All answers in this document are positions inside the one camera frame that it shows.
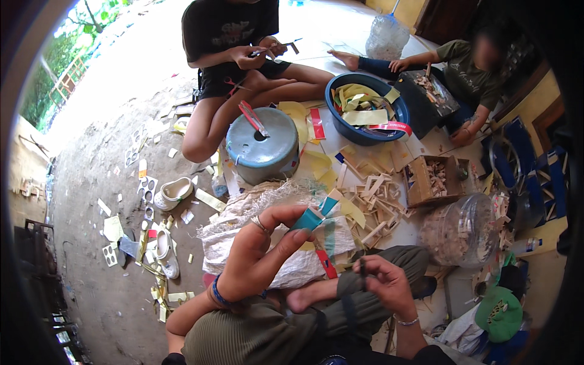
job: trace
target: white crocs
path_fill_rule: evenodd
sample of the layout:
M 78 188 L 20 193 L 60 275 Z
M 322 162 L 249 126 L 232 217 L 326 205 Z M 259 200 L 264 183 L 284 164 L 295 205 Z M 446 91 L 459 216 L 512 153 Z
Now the white crocs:
M 172 252 L 171 234 L 162 229 L 158 231 L 157 235 L 156 258 L 162 261 L 162 271 L 169 279 L 176 279 L 180 275 L 179 262 L 176 260 L 175 254 Z
M 171 210 L 193 192 L 193 183 L 189 178 L 180 178 L 162 185 L 154 194 L 154 204 L 162 210 Z

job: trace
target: bracelet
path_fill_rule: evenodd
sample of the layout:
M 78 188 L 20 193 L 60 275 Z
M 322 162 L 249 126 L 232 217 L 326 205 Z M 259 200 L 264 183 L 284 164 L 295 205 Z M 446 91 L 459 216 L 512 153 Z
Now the bracelet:
M 237 304 L 238 302 L 232 303 L 232 302 L 225 300 L 225 298 L 223 298 L 221 296 L 221 294 L 219 294 L 219 291 L 217 290 L 217 280 L 219 280 L 220 276 L 221 276 L 221 274 L 217 275 L 215 280 L 213 280 L 213 286 L 211 288 L 213 291 L 213 296 L 221 305 L 223 305 L 225 307 L 232 307 L 233 305 Z M 262 299 L 265 299 L 267 297 L 267 290 L 264 290 L 260 296 L 262 297 Z
M 414 323 L 416 323 L 416 322 L 419 322 L 419 321 L 420 321 L 420 318 L 419 318 L 419 317 L 416 317 L 416 319 L 414 319 L 414 320 L 413 320 L 413 321 L 411 321 L 411 322 L 402 322 L 402 321 L 400 321 L 400 320 L 399 320 L 399 319 L 398 319 L 398 318 L 395 316 L 395 313 L 393 313 L 391 316 L 392 316 L 392 317 L 394 317 L 394 319 L 395 319 L 395 320 L 396 320 L 396 321 L 397 321 L 399 324 L 401 324 L 402 326 L 411 326 L 411 325 L 413 325 Z

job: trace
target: child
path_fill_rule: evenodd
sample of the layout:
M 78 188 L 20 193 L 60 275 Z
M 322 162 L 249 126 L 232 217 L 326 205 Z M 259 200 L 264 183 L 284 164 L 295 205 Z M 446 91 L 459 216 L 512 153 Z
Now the child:
M 202 94 L 194 108 L 182 145 L 190 161 L 203 162 L 215 153 L 237 118 L 239 102 L 252 107 L 283 100 L 322 99 L 332 74 L 304 65 L 266 59 L 286 51 L 278 33 L 278 0 L 195 0 L 182 18 L 183 48 L 192 68 L 203 70 Z M 257 57 L 248 55 L 264 51 Z M 241 86 L 231 97 L 233 85 Z

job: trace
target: cardboard box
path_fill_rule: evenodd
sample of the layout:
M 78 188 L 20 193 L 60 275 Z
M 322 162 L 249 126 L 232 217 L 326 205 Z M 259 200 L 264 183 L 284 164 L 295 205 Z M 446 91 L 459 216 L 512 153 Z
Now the cardboard box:
M 446 196 L 434 196 L 432 192 L 432 183 L 430 182 L 427 166 L 429 162 L 433 161 L 440 162 L 445 166 L 446 181 L 444 185 L 446 187 Z M 458 167 L 467 171 L 468 178 L 466 180 L 459 180 Z M 467 191 L 471 193 L 472 174 L 469 167 L 469 160 L 457 159 L 454 156 L 419 156 L 405 165 L 402 175 L 404 177 L 408 208 L 435 207 L 454 203 L 465 196 Z

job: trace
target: green hat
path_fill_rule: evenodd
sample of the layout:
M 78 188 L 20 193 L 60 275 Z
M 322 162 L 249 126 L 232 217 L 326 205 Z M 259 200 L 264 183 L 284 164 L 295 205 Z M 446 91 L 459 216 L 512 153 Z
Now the green hat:
M 475 314 L 477 325 L 489 332 L 491 342 L 511 339 L 521 325 L 523 308 L 513 293 L 501 286 L 487 289 Z

